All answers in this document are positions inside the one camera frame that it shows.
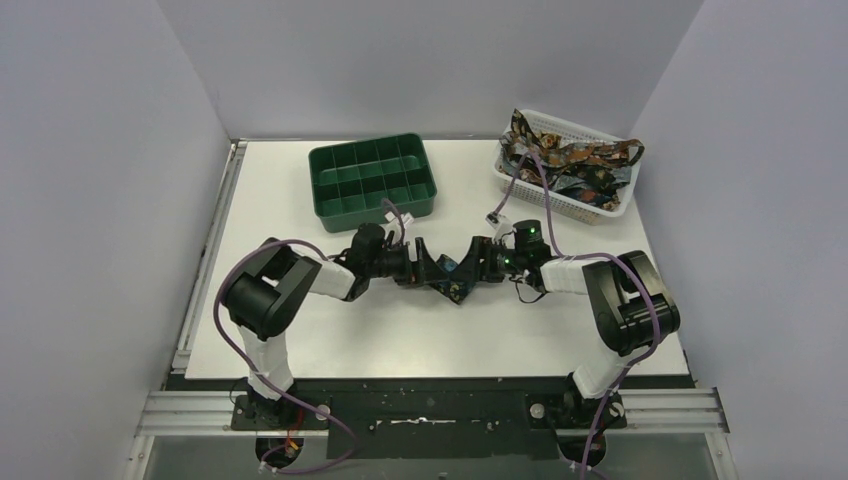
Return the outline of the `blue patterned tie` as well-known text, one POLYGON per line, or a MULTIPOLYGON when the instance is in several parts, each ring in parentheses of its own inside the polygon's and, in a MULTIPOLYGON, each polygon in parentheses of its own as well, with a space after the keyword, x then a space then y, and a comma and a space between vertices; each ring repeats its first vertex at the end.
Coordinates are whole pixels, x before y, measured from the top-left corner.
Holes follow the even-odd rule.
MULTIPOLYGON (((446 254, 441 254, 436 260, 436 264, 449 274, 461 266, 461 262, 457 262, 446 254)), ((461 305, 473 291, 475 283, 451 277, 448 280, 430 284, 429 287, 453 304, 461 305)))

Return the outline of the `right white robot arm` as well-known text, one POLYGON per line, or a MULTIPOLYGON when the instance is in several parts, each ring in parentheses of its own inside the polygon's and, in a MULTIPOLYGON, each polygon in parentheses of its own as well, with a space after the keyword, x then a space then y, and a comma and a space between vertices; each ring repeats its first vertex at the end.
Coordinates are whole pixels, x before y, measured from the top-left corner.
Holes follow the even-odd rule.
POLYGON ((509 280, 539 297, 585 296, 596 334, 569 376, 583 399, 600 399, 615 389, 680 326, 679 311, 644 252, 559 256, 539 220, 500 223, 494 237, 473 237, 448 275, 460 290, 509 280))

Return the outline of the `white plastic basket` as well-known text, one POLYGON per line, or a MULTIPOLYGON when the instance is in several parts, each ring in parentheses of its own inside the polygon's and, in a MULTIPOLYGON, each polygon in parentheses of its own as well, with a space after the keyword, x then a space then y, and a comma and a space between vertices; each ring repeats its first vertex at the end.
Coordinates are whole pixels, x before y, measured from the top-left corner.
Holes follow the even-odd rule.
POLYGON ((493 172, 510 195, 594 225, 626 211, 644 144, 530 109, 513 111, 493 172))

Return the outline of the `green compartment tray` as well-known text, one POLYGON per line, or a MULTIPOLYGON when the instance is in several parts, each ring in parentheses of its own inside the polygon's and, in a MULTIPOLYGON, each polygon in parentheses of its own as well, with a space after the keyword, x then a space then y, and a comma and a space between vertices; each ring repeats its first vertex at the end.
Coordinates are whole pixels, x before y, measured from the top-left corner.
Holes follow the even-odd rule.
POLYGON ((416 133, 317 147, 308 165, 314 212, 329 233, 384 223, 385 199, 415 218, 434 210, 438 189, 416 133))

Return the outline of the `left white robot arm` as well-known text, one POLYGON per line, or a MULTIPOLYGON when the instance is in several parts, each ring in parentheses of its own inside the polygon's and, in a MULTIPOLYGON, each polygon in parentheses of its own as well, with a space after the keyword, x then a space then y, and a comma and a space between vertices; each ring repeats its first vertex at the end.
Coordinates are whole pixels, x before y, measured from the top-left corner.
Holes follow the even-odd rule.
POLYGON ((350 246, 334 258, 300 254, 296 246, 314 247, 302 240, 266 239, 233 267, 216 297, 241 335, 242 357, 250 369, 248 391, 260 398, 256 415, 274 430, 295 418, 285 332, 308 295, 352 302, 375 278, 391 278, 401 286, 449 279, 422 239, 402 242, 397 233, 375 223, 360 225, 350 246))

